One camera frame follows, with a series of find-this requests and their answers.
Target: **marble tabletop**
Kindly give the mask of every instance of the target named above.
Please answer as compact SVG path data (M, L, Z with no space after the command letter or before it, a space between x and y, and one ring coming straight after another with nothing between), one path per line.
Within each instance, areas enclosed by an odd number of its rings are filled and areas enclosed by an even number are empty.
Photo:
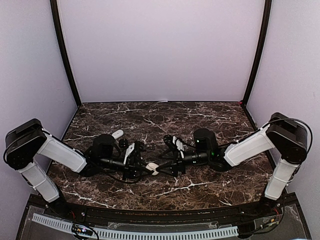
M129 142L143 141L143 159L155 162L167 149L164 135L175 135L191 144L193 132L199 128L214 131L219 144L241 139L253 131L236 102L85 103L76 113L64 142L85 151L94 137L122 129ZM197 210L258 201L272 167L261 153L228 172L187 166L186 174L178 177L159 174L131 185L103 174L82 177L57 162L51 164L48 175L71 203L123 210Z

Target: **black frame post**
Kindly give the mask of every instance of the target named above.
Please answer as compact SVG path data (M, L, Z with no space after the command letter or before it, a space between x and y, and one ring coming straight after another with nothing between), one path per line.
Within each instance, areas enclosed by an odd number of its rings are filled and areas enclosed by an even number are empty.
M70 66L70 62L69 62L69 58L68 58L68 54L67 54L65 40L64 40L64 36L63 36L62 28L61 28L57 0L50 0L50 4L51 4L51 11L52 11L52 18L53 18L53 23L54 23L54 28L55 28L55 34L56 34L56 38L57 38L57 41L59 44L65 73L66 73L66 76L69 81L69 85L70 85L70 88L71 88L71 91L73 94L73 98L75 100L77 107L79 108L81 106L82 102L81 102L81 99L79 96L79 92L78 92L78 89L76 86L74 76L72 74L72 70L71 70L71 66Z
M254 87L254 83L256 80L256 76L257 76L257 72L258 72L258 68L259 68L259 64L262 56L262 51L264 49L266 35L267 35L268 23L269 23L270 12L271 12L271 4L272 4L272 0L265 0L264 2L264 11L263 11L260 35L259 35L259 40L256 47L253 65L252 65L250 77L248 80L248 84L245 89L243 100L240 101L243 107L246 107L248 104L250 94L252 92L252 89Z

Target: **white plastic piece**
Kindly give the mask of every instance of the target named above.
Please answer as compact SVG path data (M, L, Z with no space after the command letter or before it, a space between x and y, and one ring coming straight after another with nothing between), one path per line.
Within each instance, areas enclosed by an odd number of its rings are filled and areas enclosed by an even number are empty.
M33 189L37 190L48 203L59 198L59 191L56 185L35 160L25 168L19 169L18 172L29 181Z
M266 150L275 148L275 145L267 137L266 131L270 125L263 130L256 132L252 136L237 144L231 144L227 147L224 153L224 159L232 167L239 165L244 160L247 160Z
M123 164L126 165L127 163L127 158L129 157L129 155L134 151L135 149L135 143L132 143L125 151L125 156L124 156L124 160L123 160Z
M146 169L150 170L150 171L154 171L152 173L153 176L156 176L159 174L159 172L156 171L157 167L159 167L158 164L154 163L154 162L149 162L147 165L146 165Z
M33 214L32 221L64 233L73 234L72 222L60 220L47 215ZM238 227L224 227L204 231L185 231L185 232L134 232L134 231L116 231L100 227L93 228L101 240L215 240L238 236ZM97 239L93 234L90 239Z
M184 159L184 144L176 136L172 137L172 142L176 145L176 148L180 151L181 157Z
M284 159L280 159L274 169L273 175L268 182L264 196L268 199L277 200L280 198L284 188L290 182L292 174L299 167L299 164L291 164Z
M112 137L114 137L114 139L116 139L116 140L118 138L121 138L123 135L124 135L124 131L121 129L112 133Z
M72 171L79 173L87 165L84 156L79 154L75 149L56 140L54 137L45 133L46 141L38 150L38 154L46 156L58 163L65 165Z

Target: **black cable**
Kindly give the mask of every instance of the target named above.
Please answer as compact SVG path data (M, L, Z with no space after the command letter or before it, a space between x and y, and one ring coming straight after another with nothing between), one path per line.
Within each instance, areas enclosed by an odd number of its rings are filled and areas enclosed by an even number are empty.
M236 141L231 141L231 142L228 142L228 143L224 143L224 144L218 145L218 147L222 148L222 147L228 146L230 144L237 144L237 142Z
M258 217L259 214L250 214L250 213L241 213L239 212L237 215L240 215L240 216L244 216L244 217Z
M190 148L196 149L195 146L192 146L191 144L188 144L188 143L186 143L185 141L183 141L181 137L177 137L177 139L178 139L182 144L184 144L184 145L186 145L186 146L188 146L188 147L190 147Z
M261 129L258 128L257 130L251 132L251 133L248 134L247 136L245 136L245 137L241 138L240 140L238 140L236 143L237 143L237 144L238 144L238 143L241 143L241 142L243 142L244 140L246 140L247 138L251 137L252 135L254 135L254 134L256 134L257 132L260 132L260 131L261 131Z
M312 143L314 141L314 135L313 135L313 132L311 130L311 127L308 124L306 124L304 121L300 120L300 119L288 117L288 118L281 118L281 119L275 119L275 120L269 121L265 125L263 125L262 128L266 127L269 124L273 124L273 123L280 122L280 121L296 121L296 122L299 122L299 123L305 125L308 128L308 130L310 132L310 144L309 144L308 150L306 151L306 154L308 154L310 152Z
M280 223L282 222L282 220L284 219L285 217L285 197L284 197L284 194L282 193L282 206L283 206L283 213L282 213L282 217L281 219L279 220L279 222L275 225L275 227L271 228L270 230L268 231L263 231L263 232L258 232L259 230L263 230L265 226L271 224L272 222L266 222L264 224L262 224L260 227L256 228L255 230L253 231L249 231L249 232L239 232L239 235L259 235L259 234L267 234L267 233L270 233L271 231L275 230L279 225Z
M56 139L56 140L59 141L60 143L68 146L68 147L71 148L71 149L74 149L73 147L71 147L71 146L69 146L68 144L66 144L65 142L63 142L62 140L60 140L60 139L56 138L55 136L53 136L51 133L49 133L49 132L47 132L47 131L45 131L45 130L42 130L42 131L43 131L45 134L48 134L48 135L52 136L54 139ZM140 175L139 175L138 179L135 180L135 181L124 181L124 180L121 180L121 179L116 178L115 176L111 175L110 173L114 173L113 171L106 171L106 170L103 169L101 166L99 166L99 165L97 165L95 162L91 161L91 160L90 160L88 157L86 157L81 151L78 151L78 150L77 150L77 152L78 152L79 154L81 154L81 155L86 159L86 161L88 161L90 164L94 165L96 168L99 168L99 169L100 169L100 172L102 172L103 174L107 175L108 177L110 177L110 178L112 178L113 180L115 180L115 181L117 181L117 182L120 182L120 183L122 183L122 184L136 184L136 183L138 183L138 182L141 181L142 177L145 177L145 176L149 175L149 174L142 174L142 169L141 169L141 168L142 168L142 163L141 163L140 154L139 154Z
M67 221L70 221L70 220L67 219L66 217L61 216L60 214L58 214L49 204L47 204L47 206L48 206L56 215L58 215L59 218L64 219L64 220L67 220ZM73 224L79 224L79 225L81 225L81 226L85 226L86 228L90 229L90 230L96 235L96 239L97 239L97 240L100 239L98 233L97 233L92 227L90 227L90 226L88 226L88 225L86 225L86 224L84 224L84 223L78 222L78 221L76 221L75 219L72 221L72 223L73 223Z
M282 217L281 217L280 221L275 225L275 227L273 227L272 229L270 229L270 230L268 230L268 231L256 232L255 235L270 233L271 231L275 230L275 229L280 225L280 223L282 222L282 220L283 220L284 217L285 217L285 208L286 208L286 206L285 206L285 197L284 197L284 195L282 195L282 206L283 206Z
M207 162L202 162L202 163L194 164L193 166L201 167L201 166L205 166L205 165L208 165L208 163Z

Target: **purple back wall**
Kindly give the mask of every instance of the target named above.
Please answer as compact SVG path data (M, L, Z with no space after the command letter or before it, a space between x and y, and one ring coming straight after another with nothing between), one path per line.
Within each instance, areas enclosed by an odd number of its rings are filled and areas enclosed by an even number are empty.
M6 134L32 118L62 137L77 107L59 52L50 1L0 1L0 81L1 156ZM49 161L41 158L39 163L46 169ZM0 159L0 239L16 239L31 190Z
M263 0L59 1L83 102L240 101Z
M310 125L313 148L288 190L296 192L312 239L320 239L320 1L273 1L248 109L259 126L280 112Z

